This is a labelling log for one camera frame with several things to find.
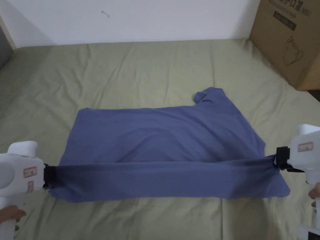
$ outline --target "blue t-shirt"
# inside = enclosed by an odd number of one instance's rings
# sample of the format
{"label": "blue t-shirt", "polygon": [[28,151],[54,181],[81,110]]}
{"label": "blue t-shirt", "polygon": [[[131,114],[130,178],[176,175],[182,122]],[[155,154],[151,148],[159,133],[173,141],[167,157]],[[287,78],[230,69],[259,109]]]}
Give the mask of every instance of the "blue t-shirt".
{"label": "blue t-shirt", "polygon": [[222,89],[194,106],[83,109],[50,192],[70,202],[272,197],[290,192],[274,156]]}

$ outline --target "mattress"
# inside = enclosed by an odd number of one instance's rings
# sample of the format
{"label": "mattress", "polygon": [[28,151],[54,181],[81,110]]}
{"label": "mattress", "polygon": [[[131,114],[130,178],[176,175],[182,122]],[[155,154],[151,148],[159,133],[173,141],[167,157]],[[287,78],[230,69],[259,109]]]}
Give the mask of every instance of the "mattress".
{"label": "mattress", "polygon": [[[27,47],[0,70],[0,151],[34,140],[58,165],[82,108],[193,105],[196,92],[222,88],[266,142],[287,146],[299,124],[320,124],[320,103],[298,92],[249,40]],[[315,214],[305,174],[282,173],[285,198],[136,198],[71,204],[26,196],[16,239],[295,239]]]}

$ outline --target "red label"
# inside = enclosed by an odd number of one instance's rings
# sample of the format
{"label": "red label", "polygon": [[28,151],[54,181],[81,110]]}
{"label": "red label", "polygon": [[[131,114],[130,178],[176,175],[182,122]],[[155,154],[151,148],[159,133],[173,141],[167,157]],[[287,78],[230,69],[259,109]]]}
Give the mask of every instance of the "red label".
{"label": "red label", "polygon": [[33,191],[33,181],[28,182],[28,191],[27,193],[31,193]]}
{"label": "red label", "polygon": [[32,177],[34,175],[37,175],[37,168],[36,167],[30,167],[23,170],[23,177],[28,178]]}
{"label": "red label", "polygon": [[299,144],[298,146],[298,152],[306,152],[306,151],[312,151],[313,150],[313,142],[306,142]]}

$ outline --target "wall mark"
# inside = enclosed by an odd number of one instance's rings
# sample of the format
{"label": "wall mark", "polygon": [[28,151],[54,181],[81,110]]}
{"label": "wall mark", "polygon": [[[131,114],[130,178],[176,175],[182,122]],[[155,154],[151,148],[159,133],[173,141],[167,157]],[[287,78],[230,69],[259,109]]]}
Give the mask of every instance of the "wall mark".
{"label": "wall mark", "polygon": [[106,16],[108,17],[108,19],[110,19],[110,15],[107,14],[105,11],[101,10],[101,13],[104,14],[104,15],[106,15]]}

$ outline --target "finger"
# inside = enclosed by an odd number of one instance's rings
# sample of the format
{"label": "finger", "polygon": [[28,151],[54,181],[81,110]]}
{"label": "finger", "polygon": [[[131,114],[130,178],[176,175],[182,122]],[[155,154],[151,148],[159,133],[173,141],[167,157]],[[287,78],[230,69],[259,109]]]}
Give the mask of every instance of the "finger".
{"label": "finger", "polygon": [[0,223],[9,220],[18,211],[17,206],[8,206],[0,210]]}
{"label": "finger", "polygon": [[13,214],[11,218],[18,219],[18,218],[24,217],[25,215],[26,215],[26,212],[19,209],[16,213]]}
{"label": "finger", "polygon": [[317,183],[315,187],[309,192],[309,196],[312,199],[320,197],[320,183]]}

